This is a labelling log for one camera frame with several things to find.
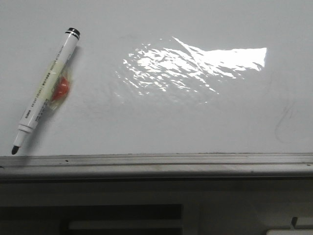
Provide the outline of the white black whiteboard marker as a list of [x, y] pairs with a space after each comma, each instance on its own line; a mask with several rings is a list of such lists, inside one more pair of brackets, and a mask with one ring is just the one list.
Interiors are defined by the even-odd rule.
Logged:
[[38, 89], [20, 119], [11, 154], [15, 155], [26, 137], [36, 129], [44, 110], [51, 102], [60, 76], [69, 62], [79, 39], [80, 32], [76, 28], [70, 27], [64, 33], [55, 58], [48, 66]]

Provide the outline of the white whiteboard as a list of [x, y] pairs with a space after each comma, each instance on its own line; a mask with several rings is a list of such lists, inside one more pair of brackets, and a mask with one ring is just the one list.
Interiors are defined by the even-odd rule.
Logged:
[[310, 0], [3, 0], [1, 155], [69, 27], [70, 91], [18, 155], [312, 152]]

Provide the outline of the aluminium whiteboard tray rail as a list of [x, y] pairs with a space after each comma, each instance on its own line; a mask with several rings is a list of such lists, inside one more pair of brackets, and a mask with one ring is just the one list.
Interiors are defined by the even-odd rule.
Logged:
[[2, 181], [311, 177], [312, 153], [2, 156]]

